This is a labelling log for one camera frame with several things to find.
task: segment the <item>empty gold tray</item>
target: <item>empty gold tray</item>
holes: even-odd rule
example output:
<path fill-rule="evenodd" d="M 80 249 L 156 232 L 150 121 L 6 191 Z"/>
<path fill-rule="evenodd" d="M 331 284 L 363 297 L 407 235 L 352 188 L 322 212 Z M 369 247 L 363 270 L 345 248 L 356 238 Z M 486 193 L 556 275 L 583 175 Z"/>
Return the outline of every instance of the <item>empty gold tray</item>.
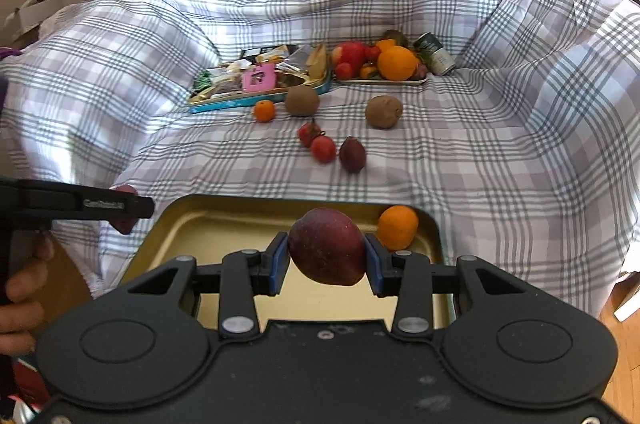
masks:
<path fill-rule="evenodd" d="M 169 261 L 175 256 L 195 256 L 198 264 L 221 263 L 236 250 L 264 250 L 279 231 L 289 231 L 296 219 L 316 207 L 331 207 L 349 216 L 362 232 L 375 232 L 388 205 L 267 200 L 261 198 L 193 195 L 174 201 L 162 213 L 129 265 L 123 282 Z M 440 262 L 440 240 L 434 221 L 418 211 L 418 234 L 409 250 Z M 307 279 L 293 262 L 280 295 L 256 296 L 255 305 L 264 328 L 267 321 L 378 320 L 390 327 L 397 298 L 376 298 L 364 277 L 353 287 L 322 285 Z M 446 295 L 434 295 L 434 326 L 449 323 Z M 198 313 L 204 327 L 216 328 L 218 295 L 204 295 Z"/>

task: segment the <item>black robotic gripper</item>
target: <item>black robotic gripper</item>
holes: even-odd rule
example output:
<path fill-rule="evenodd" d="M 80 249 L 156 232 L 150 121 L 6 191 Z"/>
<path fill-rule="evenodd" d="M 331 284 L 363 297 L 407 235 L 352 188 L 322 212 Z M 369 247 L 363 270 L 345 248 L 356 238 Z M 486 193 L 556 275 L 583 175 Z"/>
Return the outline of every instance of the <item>black robotic gripper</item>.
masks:
<path fill-rule="evenodd" d="M 287 235 L 222 264 L 177 257 L 64 315 L 36 357 L 52 401 L 36 424 L 614 424 L 601 400 L 616 344 L 601 323 L 473 256 L 456 266 L 366 236 L 382 321 L 270 321 Z M 220 293 L 218 330 L 196 321 Z M 432 296 L 456 319 L 433 328 Z"/>

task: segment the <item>can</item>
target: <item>can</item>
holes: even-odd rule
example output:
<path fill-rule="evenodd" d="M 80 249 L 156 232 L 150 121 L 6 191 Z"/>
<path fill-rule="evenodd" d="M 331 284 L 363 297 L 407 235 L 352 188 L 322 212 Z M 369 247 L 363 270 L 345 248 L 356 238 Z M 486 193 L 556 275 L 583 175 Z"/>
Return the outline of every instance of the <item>can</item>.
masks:
<path fill-rule="evenodd" d="M 453 57 L 431 32 L 421 35 L 414 42 L 414 47 L 418 57 L 427 65 L 431 73 L 444 75 L 456 67 Z"/>

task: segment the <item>checkered blanket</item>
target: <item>checkered blanket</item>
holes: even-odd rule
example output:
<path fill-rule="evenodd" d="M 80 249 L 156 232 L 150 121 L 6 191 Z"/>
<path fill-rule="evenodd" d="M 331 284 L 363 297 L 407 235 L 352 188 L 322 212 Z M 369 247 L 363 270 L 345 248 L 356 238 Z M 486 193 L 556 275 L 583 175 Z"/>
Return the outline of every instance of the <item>checkered blanket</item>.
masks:
<path fill-rule="evenodd" d="M 301 149 L 278 108 L 190 115 L 198 70 L 240 48 L 431 31 L 458 70 L 422 87 L 334 86 L 316 120 L 355 136 L 345 174 Z M 640 9 L 626 0 L 92 0 L 66 10 L 11 80 L 2 131 L 23 174 L 154 197 L 130 236 L 64 222 L 56 235 L 93 292 L 119 281 L 146 233 L 191 193 L 407 203 L 434 217 L 444 256 L 477 254 L 598 312 L 640 245 Z M 367 127 L 392 93 L 404 115 Z"/>

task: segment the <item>pink package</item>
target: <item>pink package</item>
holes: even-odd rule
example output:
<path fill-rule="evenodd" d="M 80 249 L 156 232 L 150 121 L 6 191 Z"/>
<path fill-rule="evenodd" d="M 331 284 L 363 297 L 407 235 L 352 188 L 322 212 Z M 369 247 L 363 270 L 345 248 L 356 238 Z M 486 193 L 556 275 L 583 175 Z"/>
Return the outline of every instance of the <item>pink package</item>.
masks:
<path fill-rule="evenodd" d="M 267 91 L 275 87 L 276 72 L 272 62 L 256 66 L 242 74 L 242 91 Z"/>

